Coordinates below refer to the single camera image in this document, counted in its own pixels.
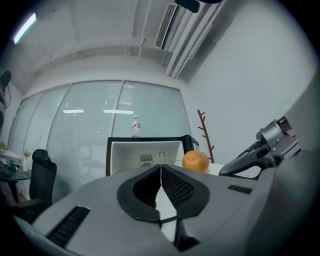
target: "glass table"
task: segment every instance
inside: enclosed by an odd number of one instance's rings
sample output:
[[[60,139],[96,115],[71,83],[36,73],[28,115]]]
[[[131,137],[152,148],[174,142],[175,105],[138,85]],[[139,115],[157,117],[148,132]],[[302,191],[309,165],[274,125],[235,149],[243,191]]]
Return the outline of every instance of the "glass table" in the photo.
[[[16,203],[19,202],[16,183],[18,181],[28,180],[30,178],[31,170],[23,171],[18,167],[16,168],[16,170],[11,170],[8,168],[7,164],[0,163],[0,181],[8,183],[12,196]]]

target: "office chair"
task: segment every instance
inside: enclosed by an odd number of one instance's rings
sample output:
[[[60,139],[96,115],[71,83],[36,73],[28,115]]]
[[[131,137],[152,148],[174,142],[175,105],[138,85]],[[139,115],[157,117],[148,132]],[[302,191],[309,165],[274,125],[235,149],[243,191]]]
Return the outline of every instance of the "office chair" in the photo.
[[[51,162],[48,151],[37,149],[32,154],[32,171],[29,187],[31,200],[16,204],[16,215],[32,223],[51,204],[57,165]]]

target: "wooden coat rack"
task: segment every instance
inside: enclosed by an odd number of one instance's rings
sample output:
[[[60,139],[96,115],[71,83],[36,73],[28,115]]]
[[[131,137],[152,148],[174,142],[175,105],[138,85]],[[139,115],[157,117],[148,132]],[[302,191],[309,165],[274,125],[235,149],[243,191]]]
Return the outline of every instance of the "wooden coat rack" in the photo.
[[[206,143],[208,144],[208,147],[209,147],[210,157],[208,157],[208,158],[211,160],[211,163],[214,164],[215,160],[214,160],[214,154],[213,154],[212,150],[214,149],[215,146],[213,145],[211,147],[209,136],[208,136],[208,132],[207,132],[207,128],[206,128],[206,125],[205,125],[206,117],[205,116],[203,117],[204,113],[205,112],[201,113],[200,110],[198,109],[198,114],[199,114],[199,117],[200,117],[200,120],[201,120],[201,124],[202,124],[202,127],[198,126],[198,128],[204,131],[204,135],[202,135],[202,137],[206,138]]]

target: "white ceiling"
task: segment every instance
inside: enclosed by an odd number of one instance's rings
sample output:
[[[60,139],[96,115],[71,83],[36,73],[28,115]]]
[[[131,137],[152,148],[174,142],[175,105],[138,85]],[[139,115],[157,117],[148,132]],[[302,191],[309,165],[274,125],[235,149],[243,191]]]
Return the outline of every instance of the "white ceiling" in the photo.
[[[153,47],[168,3],[153,0],[144,37],[144,54],[159,56]],[[149,0],[49,0],[35,7],[37,20],[18,44],[7,46],[0,61],[12,73],[12,83],[25,94],[49,69],[96,55],[124,54],[124,45],[137,51]]]

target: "fluorescent light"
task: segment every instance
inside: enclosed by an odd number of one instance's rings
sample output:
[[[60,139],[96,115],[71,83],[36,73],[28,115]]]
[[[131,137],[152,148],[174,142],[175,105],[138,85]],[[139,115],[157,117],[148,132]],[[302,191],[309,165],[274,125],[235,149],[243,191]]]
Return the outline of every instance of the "fluorescent light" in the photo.
[[[114,110],[114,109],[109,109],[109,110],[103,110],[104,113],[116,113],[116,114],[131,114],[133,115],[133,111],[126,111],[126,110]]]
[[[13,41],[14,43],[18,43],[19,39],[23,36],[23,34],[27,31],[27,29],[36,21],[36,14],[32,14],[30,18],[23,24],[23,26],[19,29],[19,31],[15,34]]]
[[[63,110],[66,114],[72,114],[72,113],[84,113],[82,109],[74,109],[74,110]]]

